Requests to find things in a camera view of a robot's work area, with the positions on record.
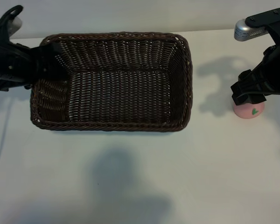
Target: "silver metal part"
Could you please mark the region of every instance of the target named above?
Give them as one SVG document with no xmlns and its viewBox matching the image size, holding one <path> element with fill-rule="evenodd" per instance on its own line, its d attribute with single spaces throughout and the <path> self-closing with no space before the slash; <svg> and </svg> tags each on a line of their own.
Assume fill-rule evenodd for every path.
<svg viewBox="0 0 280 224">
<path fill-rule="evenodd" d="M 234 28 L 234 38 L 237 41 L 247 41 L 265 34 L 268 34 L 268 31 L 264 27 L 251 28 L 246 25 L 245 19 L 238 21 Z"/>
<path fill-rule="evenodd" d="M 8 22 L 7 30 L 8 35 L 11 37 L 15 32 L 17 32 L 22 26 L 22 20 L 19 17 L 15 17 L 14 20 Z"/>
</svg>

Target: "pink object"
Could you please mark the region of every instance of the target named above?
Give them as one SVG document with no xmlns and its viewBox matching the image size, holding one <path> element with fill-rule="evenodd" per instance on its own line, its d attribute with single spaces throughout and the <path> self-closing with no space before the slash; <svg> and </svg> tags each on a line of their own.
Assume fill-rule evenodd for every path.
<svg viewBox="0 0 280 224">
<path fill-rule="evenodd" d="M 260 104 L 243 104 L 239 106 L 236 106 L 235 103 L 233 103 L 233 110 L 235 114 L 244 119 L 257 117 L 263 112 L 264 108 L 264 102 Z"/>
</svg>

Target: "white surface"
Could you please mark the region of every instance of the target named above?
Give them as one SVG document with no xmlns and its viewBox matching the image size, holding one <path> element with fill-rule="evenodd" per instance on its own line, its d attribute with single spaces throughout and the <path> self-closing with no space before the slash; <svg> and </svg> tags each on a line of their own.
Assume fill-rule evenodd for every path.
<svg viewBox="0 0 280 224">
<path fill-rule="evenodd" d="M 56 33 L 192 31 L 234 28 L 280 0 L 0 0 L 0 17 L 21 4 L 23 27 L 14 38 Z"/>
<path fill-rule="evenodd" d="M 273 41 L 180 34 L 194 64 L 181 132 L 41 130 L 29 91 L 0 92 L 0 224 L 280 224 L 280 96 L 251 120 L 230 101 L 239 73 Z"/>
</svg>

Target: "green heart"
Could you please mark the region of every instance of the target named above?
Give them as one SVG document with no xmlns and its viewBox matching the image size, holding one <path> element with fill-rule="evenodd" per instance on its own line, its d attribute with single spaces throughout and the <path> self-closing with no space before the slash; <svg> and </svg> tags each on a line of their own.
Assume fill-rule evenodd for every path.
<svg viewBox="0 0 280 224">
<path fill-rule="evenodd" d="M 255 108 L 252 110 L 252 115 L 257 114 L 259 111 L 257 111 Z"/>
</svg>

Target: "rectangular basket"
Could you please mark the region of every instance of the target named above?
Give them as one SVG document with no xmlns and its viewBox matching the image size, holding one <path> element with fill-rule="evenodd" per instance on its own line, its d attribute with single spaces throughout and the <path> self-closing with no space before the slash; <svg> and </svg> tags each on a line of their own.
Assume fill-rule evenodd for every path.
<svg viewBox="0 0 280 224">
<path fill-rule="evenodd" d="M 164 33 L 59 34 L 68 81 L 41 79 L 31 120 L 49 130 L 174 132 L 192 107 L 187 41 Z"/>
</svg>

